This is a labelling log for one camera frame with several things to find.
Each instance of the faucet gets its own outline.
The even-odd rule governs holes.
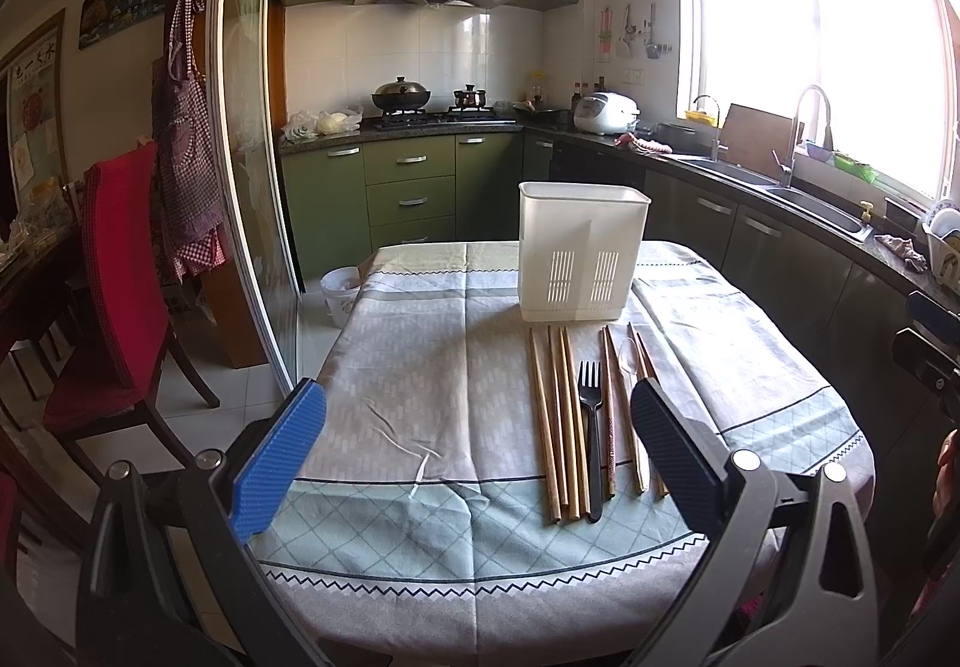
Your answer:
[[[793,180],[794,152],[797,150],[797,138],[800,136],[800,104],[803,103],[803,98],[810,90],[819,92],[820,97],[824,99],[824,104],[827,106],[827,127],[824,129],[824,149],[833,151],[833,133],[830,131],[830,99],[827,98],[827,93],[824,92],[822,86],[807,85],[803,88],[803,92],[800,93],[800,98],[797,101],[797,110],[794,112],[793,120],[790,122],[790,143],[786,145],[786,161],[781,163],[779,157],[776,156],[776,150],[771,150],[774,155],[774,160],[776,160],[776,165],[779,165],[779,169],[782,172],[781,187],[790,187],[790,181]]]
[[[713,101],[713,105],[717,107],[716,133],[714,133],[713,135],[713,143],[710,144],[710,159],[713,160],[714,162],[717,162],[717,160],[720,160],[720,150],[723,150],[724,152],[726,152],[727,150],[727,147],[720,145],[720,104],[717,103],[717,99],[714,98],[712,95],[707,95],[707,93],[703,93],[702,95],[698,95],[696,98],[693,99],[694,109],[696,109],[697,107],[697,101],[699,101],[699,99],[701,98],[707,98],[710,101]]]

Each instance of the wooden chopstick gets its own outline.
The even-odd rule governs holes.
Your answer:
[[[584,439],[584,411],[580,406],[580,394],[577,390],[577,376],[573,373],[573,347],[570,344],[569,328],[563,326],[563,350],[566,353],[566,371],[570,387],[570,405],[573,407],[573,430],[577,438],[577,480],[580,490],[580,510],[584,514],[590,509],[590,488],[587,481],[587,440]]]
[[[563,461],[566,466],[566,514],[571,521],[580,518],[580,488],[577,483],[577,435],[573,429],[573,405],[570,403],[569,374],[566,371],[566,355],[563,352],[563,333],[557,330],[557,346],[554,348],[557,367],[555,376],[559,383],[560,407],[563,410]]]
[[[557,487],[560,495],[560,504],[568,504],[566,497],[566,462],[563,459],[563,408],[560,406],[560,387],[557,381],[557,352],[553,346],[553,328],[546,327],[546,346],[552,387],[552,406],[550,418],[552,421],[551,437],[553,438],[553,457],[556,463]]]
[[[550,520],[553,523],[560,521],[560,495],[557,492],[557,467],[553,460],[553,440],[550,438],[550,414],[546,408],[546,394],[544,393],[544,376],[541,375],[539,355],[536,352],[536,336],[530,328],[530,365],[533,368],[534,397],[536,398],[536,414],[539,416],[539,430],[541,430],[541,447],[544,451],[544,471],[546,473],[546,492],[550,499]]]
[[[640,334],[637,333],[633,323],[627,323],[627,331],[630,333],[630,341],[634,343],[634,352],[637,354],[637,370],[642,372],[643,378],[650,378],[659,384],[659,379],[656,378],[656,372],[654,371],[654,362],[650,360],[650,354],[647,352],[643,339],[640,338]],[[664,483],[664,478],[661,478],[656,469],[654,470],[654,491],[658,499],[662,499],[670,493],[670,489]]]
[[[623,372],[620,371],[620,365],[616,355],[616,347],[613,346],[613,335],[610,332],[610,326],[604,328],[607,336],[608,355],[610,356],[611,366],[616,367],[616,381],[620,387],[620,408],[623,411],[624,425],[627,427],[627,449],[630,451],[631,459],[634,464],[634,479],[637,481],[637,491],[643,493],[647,490],[647,481],[645,475],[640,471],[640,464],[645,458],[645,451],[637,447],[640,440],[637,438],[637,432],[634,430],[634,422],[630,416],[630,394],[627,393],[627,382],[624,379]]]
[[[616,496],[616,436],[613,433],[613,367],[607,350],[607,337],[600,331],[600,354],[603,364],[604,407],[607,410],[607,498]]]

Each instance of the tablecloth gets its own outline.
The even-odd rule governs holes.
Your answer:
[[[251,541],[312,635],[438,664],[613,653],[642,639],[702,555],[673,499],[635,494],[619,414],[602,520],[547,522],[517,247],[376,256],[318,377],[325,430]],[[843,400],[706,261],[644,242],[613,325],[621,351],[628,321],[685,414],[774,469],[841,461],[866,514],[872,454]],[[575,358],[597,360],[601,327],[570,324]],[[762,589],[776,539],[746,594]]]

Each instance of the drawer handle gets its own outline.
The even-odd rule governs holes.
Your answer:
[[[755,219],[752,219],[752,217],[744,217],[743,221],[754,230],[760,231],[762,234],[768,235],[768,237],[774,237],[777,239],[781,237],[781,232],[776,230],[776,228],[771,228],[768,225],[763,225],[763,223],[757,222]]]
[[[699,196],[697,196],[697,203],[700,204],[701,207],[707,207],[709,211],[719,211],[721,214],[730,214],[733,211],[730,207],[722,207],[719,204],[714,204],[712,201],[707,201],[706,198]]]

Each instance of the window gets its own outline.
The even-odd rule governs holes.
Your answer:
[[[690,99],[792,117],[827,91],[834,148],[902,194],[938,198],[952,168],[954,78],[943,0],[690,0]],[[686,90],[681,109],[688,109]],[[809,94],[805,136],[823,143]]]

